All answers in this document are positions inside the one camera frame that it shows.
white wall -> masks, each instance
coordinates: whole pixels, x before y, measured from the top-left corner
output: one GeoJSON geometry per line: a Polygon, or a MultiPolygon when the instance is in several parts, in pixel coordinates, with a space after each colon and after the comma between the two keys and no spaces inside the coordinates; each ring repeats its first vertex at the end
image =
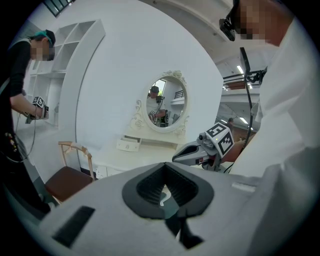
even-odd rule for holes
{"type": "Polygon", "coordinates": [[[218,111],[223,79],[198,41],[161,11],[137,0],[77,0],[50,27],[101,19],[106,36],[82,81],[76,136],[99,149],[121,135],[144,88],[161,73],[181,70],[189,89],[189,141],[210,127],[218,111]]]}
{"type": "Polygon", "coordinates": [[[28,17],[28,20],[41,30],[48,30],[57,19],[49,11],[49,9],[43,3],[41,3],[28,17]]]}

white table surface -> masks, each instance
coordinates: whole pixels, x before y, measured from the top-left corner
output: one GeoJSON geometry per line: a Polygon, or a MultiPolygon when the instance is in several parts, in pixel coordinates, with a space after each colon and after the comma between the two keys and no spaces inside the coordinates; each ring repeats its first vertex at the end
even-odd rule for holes
{"type": "Polygon", "coordinates": [[[141,144],[138,152],[128,152],[116,148],[116,142],[108,143],[94,157],[99,166],[111,167],[125,172],[134,168],[160,162],[172,162],[176,150],[168,147],[141,144]]]}

wooden chair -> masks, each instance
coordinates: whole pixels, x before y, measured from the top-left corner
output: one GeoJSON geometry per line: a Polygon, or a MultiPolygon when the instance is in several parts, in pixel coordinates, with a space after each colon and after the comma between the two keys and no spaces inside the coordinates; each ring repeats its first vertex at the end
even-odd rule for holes
{"type": "Polygon", "coordinates": [[[92,168],[92,155],[84,146],[72,141],[59,141],[58,144],[60,145],[64,167],[58,170],[44,186],[58,203],[61,203],[92,183],[95,180],[95,177],[92,168]],[[64,151],[63,146],[68,146],[68,149],[64,151]],[[90,176],[67,166],[65,156],[73,149],[80,150],[87,156],[90,176]]]}

mirror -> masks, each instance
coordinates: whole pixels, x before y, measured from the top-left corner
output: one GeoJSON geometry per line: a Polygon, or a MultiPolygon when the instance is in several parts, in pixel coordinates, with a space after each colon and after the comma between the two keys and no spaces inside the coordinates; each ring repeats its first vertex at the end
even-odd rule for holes
{"type": "Polygon", "coordinates": [[[165,128],[178,121],[185,109],[184,85],[174,77],[162,77],[147,92],[146,112],[150,122],[165,128]]]}

